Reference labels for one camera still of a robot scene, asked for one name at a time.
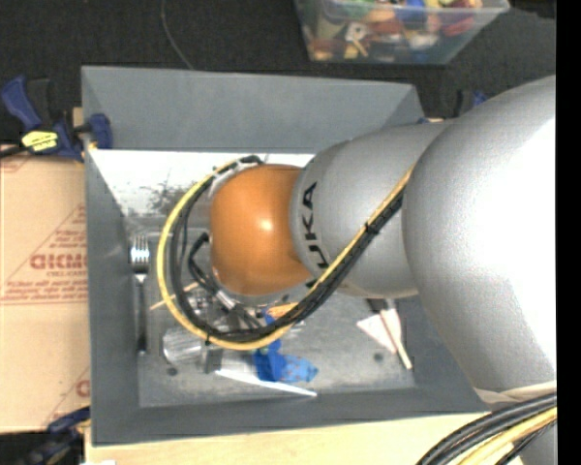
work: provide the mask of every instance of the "blue object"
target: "blue object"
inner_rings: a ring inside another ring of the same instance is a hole
[[[41,126],[43,121],[30,103],[26,93],[26,79],[24,76],[17,76],[5,84],[0,96],[9,113],[23,123],[25,133]]]
[[[305,358],[294,355],[284,355],[284,358],[286,365],[280,379],[282,382],[297,383],[304,381],[309,383],[319,373],[319,369]]]
[[[264,319],[271,324],[274,319],[268,314]],[[256,350],[252,360],[256,366],[259,379],[271,383],[310,382],[319,373],[319,369],[307,359],[300,356],[281,355],[282,341],[276,339],[264,349]]]
[[[427,17],[425,7],[424,0],[406,0],[405,5],[396,10],[396,16],[409,29],[422,27]]]
[[[91,131],[97,139],[99,148],[112,147],[112,132],[109,120],[101,113],[93,114],[88,122],[79,128],[70,129],[64,117],[51,123],[51,125],[47,125],[48,122],[44,122],[43,119],[50,118],[49,112],[38,112],[36,110],[28,96],[24,75],[17,76],[5,84],[0,96],[9,113],[22,122],[24,135],[40,129],[55,135],[55,142],[47,147],[37,147],[36,149],[29,147],[28,151],[35,155],[57,155],[83,162],[83,146],[81,140],[75,136],[76,132],[82,131]]]

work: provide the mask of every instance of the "blue plastic piece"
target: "blue plastic piece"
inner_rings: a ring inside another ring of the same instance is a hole
[[[109,127],[109,120],[102,113],[93,113],[88,119],[93,135],[97,140],[97,147],[106,149],[112,148],[112,130]]]
[[[265,314],[264,319],[268,324],[273,318]],[[307,359],[294,355],[281,355],[282,341],[276,339],[266,349],[256,350],[252,355],[252,361],[256,366],[259,379],[271,383],[285,382],[298,383],[310,382],[319,373],[319,369]]]
[[[80,408],[61,418],[58,418],[47,426],[49,434],[62,434],[69,431],[72,427],[90,419],[90,407]]]
[[[426,21],[424,0],[406,0],[405,5],[396,11],[396,16],[410,29],[423,26]]]
[[[43,121],[26,93],[25,76],[17,76],[10,80],[3,86],[0,96],[9,113],[23,123],[25,133],[41,126]]]

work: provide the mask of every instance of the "plastic container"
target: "plastic container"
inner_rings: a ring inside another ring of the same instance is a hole
[[[446,64],[507,0],[294,0],[313,61]]]

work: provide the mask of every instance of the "gray box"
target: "gray box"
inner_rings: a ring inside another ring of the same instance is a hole
[[[364,80],[85,67],[82,93],[85,117],[95,112],[109,117],[117,151],[316,153],[335,142],[422,117],[412,86]],[[113,184],[94,158],[87,157],[94,444],[486,410],[417,298],[398,305],[413,372],[396,357],[383,359],[377,345],[366,342],[358,329],[349,336],[352,322],[369,312],[361,310],[363,303],[357,299],[332,297],[307,320],[297,337],[305,341],[303,346],[283,338],[284,346],[304,350],[318,361],[324,375],[321,382],[319,376],[314,381],[317,397],[250,389],[227,397],[220,385],[202,398],[190,398],[173,392],[180,378],[160,371],[159,381],[151,380],[151,370],[159,365],[147,368],[134,349],[135,283],[127,259],[134,216],[126,215],[112,193]],[[151,281],[148,290],[153,289]],[[321,339],[311,343],[316,332]],[[351,350],[339,342],[345,333],[351,339],[357,336]],[[310,351],[310,345],[329,351]],[[345,376],[349,360],[343,357],[356,360],[348,378],[327,377]],[[383,363],[386,369],[380,369]],[[175,401],[173,394],[178,394]]]

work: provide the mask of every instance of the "cable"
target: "cable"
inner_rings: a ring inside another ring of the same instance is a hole
[[[513,425],[542,412],[557,408],[557,392],[510,405],[478,418],[443,438],[429,449],[418,465],[445,465],[476,445],[507,431]]]
[[[557,423],[557,420],[552,421],[551,423],[545,425],[540,430],[529,434],[528,436],[524,437],[523,439],[519,440],[514,444],[514,447],[506,453],[500,461],[498,461],[495,465],[507,465],[516,458],[534,439],[539,438],[542,434],[544,434],[547,430],[553,427]]]
[[[183,54],[181,49],[176,44],[176,41],[172,37],[172,33],[170,33],[170,29],[168,27],[168,21],[166,20],[166,5],[167,5],[167,3],[168,3],[168,0],[162,0],[161,10],[160,10],[160,16],[162,18],[162,25],[164,26],[164,32],[166,33],[166,37],[168,38],[168,41],[170,42],[170,45],[172,46],[172,48],[174,49],[176,54],[180,57],[180,59],[187,66],[187,68],[194,70],[195,67],[188,60],[188,58]]]
[[[16,155],[17,153],[21,153],[26,151],[28,148],[25,146],[10,146],[9,148],[5,148],[4,150],[0,150],[0,160],[10,157],[12,155]]]
[[[525,438],[529,434],[535,433],[545,426],[552,424],[558,417],[557,407],[542,412],[535,417],[528,418],[523,422],[515,425],[493,439],[489,440],[469,456],[467,456],[460,465],[477,465],[481,464],[486,458],[489,458],[497,451],[501,450],[508,444]]]
[[[303,299],[296,303],[288,312],[268,325],[235,331],[221,331],[212,325],[204,323],[202,319],[196,315],[182,291],[183,288],[180,279],[181,262],[177,259],[180,232],[176,232],[175,230],[181,229],[181,226],[185,224],[195,201],[206,191],[216,177],[237,167],[239,163],[254,163],[256,160],[258,160],[258,157],[252,156],[230,162],[216,169],[214,172],[207,175],[202,181],[192,186],[192,188],[183,195],[168,216],[164,228],[162,229],[157,252],[157,276],[160,293],[170,310],[170,313],[180,324],[185,326],[193,334],[223,348],[233,350],[254,350],[262,348],[280,338],[294,324],[307,318],[322,306],[347,276],[372,239],[374,239],[374,237],[379,233],[389,218],[400,209],[402,206],[403,191],[413,171],[413,167],[411,167],[404,174],[394,189],[392,189],[379,207],[373,212],[365,225],[357,232],[342,253],[338,255],[323,275],[314,282]],[[167,268],[166,247],[170,235],[172,238],[170,239],[168,268],[172,287],[176,291],[175,296],[170,295],[168,292],[168,285],[165,277]],[[201,279],[202,275],[200,272],[193,268],[192,272],[194,271]]]

